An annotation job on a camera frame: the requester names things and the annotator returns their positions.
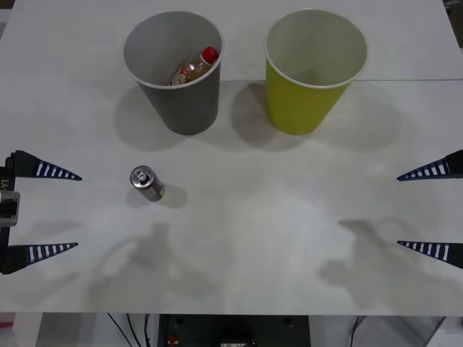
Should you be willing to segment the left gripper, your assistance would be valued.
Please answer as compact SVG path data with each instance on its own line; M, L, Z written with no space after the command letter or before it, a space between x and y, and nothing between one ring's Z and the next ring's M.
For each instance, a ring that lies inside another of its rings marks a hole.
M78 243L29 244L7 246L9 230L17 223L15 176L33 179L65 179L82 181L82 177L25 151L13 152L1 167L1 274L15 273L37 262L75 248Z

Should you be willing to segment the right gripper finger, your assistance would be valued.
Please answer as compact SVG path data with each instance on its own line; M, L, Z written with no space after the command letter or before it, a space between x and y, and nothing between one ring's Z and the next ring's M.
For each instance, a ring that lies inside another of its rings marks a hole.
M463 243L402 241L397 244L420 254L463 269Z
M463 150L418 167L398 176L398 181L418 181L426 179L461 179Z

